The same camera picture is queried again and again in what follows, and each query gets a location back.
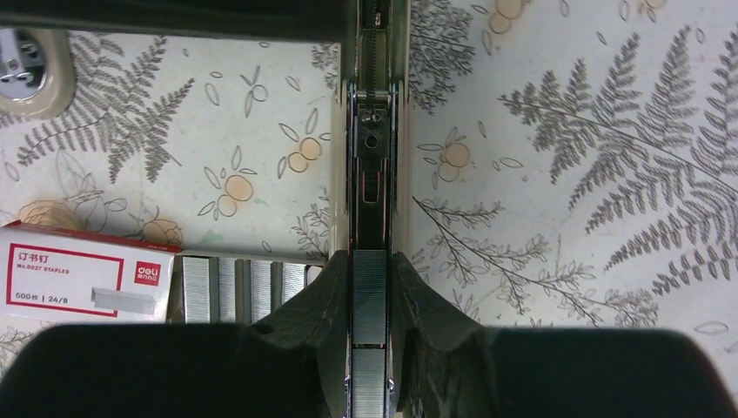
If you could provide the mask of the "silver staple strip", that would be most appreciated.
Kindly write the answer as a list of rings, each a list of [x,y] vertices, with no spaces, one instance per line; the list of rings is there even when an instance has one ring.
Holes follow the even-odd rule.
[[[387,253],[357,250],[352,256],[352,344],[386,343]]]

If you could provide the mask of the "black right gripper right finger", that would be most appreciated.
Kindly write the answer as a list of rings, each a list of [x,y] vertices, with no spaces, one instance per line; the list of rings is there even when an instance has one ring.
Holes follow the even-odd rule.
[[[734,417],[711,360],[661,329],[485,327],[392,257],[405,417]]]

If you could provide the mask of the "silver staple strip tray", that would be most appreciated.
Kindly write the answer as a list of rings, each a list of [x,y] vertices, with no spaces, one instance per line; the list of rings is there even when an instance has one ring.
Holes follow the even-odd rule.
[[[251,325],[321,273],[325,260],[186,250],[175,256],[167,321]]]

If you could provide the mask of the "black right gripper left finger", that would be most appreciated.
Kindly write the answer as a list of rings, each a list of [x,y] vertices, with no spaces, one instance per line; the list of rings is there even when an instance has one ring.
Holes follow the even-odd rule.
[[[341,417],[349,255],[251,325],[62,325],[19,353],[4,417]]]

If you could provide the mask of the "beige and black stapler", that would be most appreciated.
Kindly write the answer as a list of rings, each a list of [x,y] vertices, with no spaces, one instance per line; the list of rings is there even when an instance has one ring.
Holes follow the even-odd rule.
[[[339,48],[335,80],[332,180],[333,249],[348,255],[346,415],[391,413],[392,229],[398,215],[401,116],[407,95],[411,5],[353,1],[355,27]],[[352,344],[352,256],[387,253],[386,343]]]

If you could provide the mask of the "white red staple box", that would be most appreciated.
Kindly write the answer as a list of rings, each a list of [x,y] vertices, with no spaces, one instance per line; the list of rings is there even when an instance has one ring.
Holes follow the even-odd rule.
[[[15,221],[1,229],[1,313],[55,322],[164,322],[179,251]]]

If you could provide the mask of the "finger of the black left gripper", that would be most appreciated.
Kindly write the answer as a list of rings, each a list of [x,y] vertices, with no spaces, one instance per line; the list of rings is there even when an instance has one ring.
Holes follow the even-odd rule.
[[[216,39],[340,42],[353,1],[3,1],[1,23]]]

